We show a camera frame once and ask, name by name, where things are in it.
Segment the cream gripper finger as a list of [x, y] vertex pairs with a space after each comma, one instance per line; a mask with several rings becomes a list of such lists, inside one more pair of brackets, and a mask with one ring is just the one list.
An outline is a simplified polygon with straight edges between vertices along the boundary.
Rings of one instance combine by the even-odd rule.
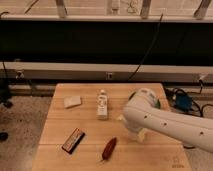
[[142, 143], [144, 139], [146, 138], [146, 133], [147, 129], [143, 128], [139, 133], [138, 133], [138, 142]]

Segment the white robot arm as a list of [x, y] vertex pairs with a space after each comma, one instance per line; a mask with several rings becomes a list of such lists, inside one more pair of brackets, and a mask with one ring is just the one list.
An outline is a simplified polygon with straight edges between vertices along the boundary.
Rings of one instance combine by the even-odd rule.
[[123, 123], [132, 133], [148, 128], [213, 153], [213, 119], [162, 110], [156, 93], [148, 88], [134, 92], [123, 107]]

